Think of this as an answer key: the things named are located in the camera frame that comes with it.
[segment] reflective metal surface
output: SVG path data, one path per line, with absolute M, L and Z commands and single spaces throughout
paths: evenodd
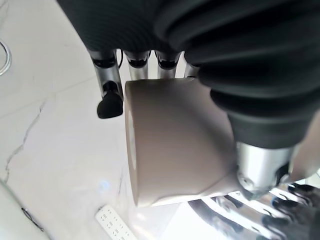
M 0 68 L 0 76 L 3 75 L 6 71 L 11 66 L 11 61 L 12 61 L 12 55 L 10 52 L 9 47 L 0 39 L 0 46 L 4 49 L 5 51 L 5 63 L 4 65 Z
M 108 81 L 113 81 L 117 84 L 118 93 L 123 99 L 124 95 L 123 95 L 118 65 L 115 64 L 109 68 L 102 68 L 95 64 L 93 65 L 98 78 L 98 83 L 99 83 L 102 97 L 106 95 L 106 92 L 104 91 L 104 84 L 106 84 Z
M 240 184 L 249 192 L 264 195 L 274 188 L 283 176 L 289 177 L 289 166 L 283 173 L 279 169 L 290 163 L 296 147 L 266 149 L 238 142 L 236 144 Z
M 281 239 L 277 234 L 273 233 L 262 224 L 263 215 L 250 207 L 244 205 L 237 208 L 224 196 L 219 196 L 215 200 L 205 197 L 202 198 L 202 201 L 204 201 L 204 203 L 213 211 L 257 235 L 263 235 L 267 239 Z
M 174 79 L 177 67 L 172 69 L 163 69 L 158 65 L 158 79 Z
M 192 66 L 187 63 L 185 66 L 184 77 L 185 78 L 195 77 L 198 73 L 198 70 L 199 70 L 199 67 Z
M 148 79 L 148 62 L 143 67 L 136 68 L 129 64 L 131 80 Z

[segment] robotic hand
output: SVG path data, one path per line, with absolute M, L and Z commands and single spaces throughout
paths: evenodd
M 237 188 L 254 200 L 320 167 L 319 1 L 58 3 L 93 60 L 98 116 L 121 115 L 125 101 L 138 205 Z M 115 49 L 126 54 L 132 80 L 148 78 L 156 50 L 167 80 L 128 82 L 124 98 Z M 197 79 L 170 80 L 182 51 L 185 76 Z
M 209 225 L 235 240 L 315 240 L 319 236 L 320 190 L 293 184 L 248 201 L 239 192 L 193 200 L 189 205 Z

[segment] marble countertop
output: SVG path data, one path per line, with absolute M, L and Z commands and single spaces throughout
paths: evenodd
M 0 38 L 12 52 L 0 77 L 0 177 L 54 239 L 109 239 L 94 217 L 105 204 L 138 239 L 215 234 L 186 203 L 135 207 L 124 117 L 97 117 L 90 57 L 54 0 L 0 0 Z M 149 64 L 156 77 L 154 56 Z M 120 75 L 130 79 L 126 59 Z

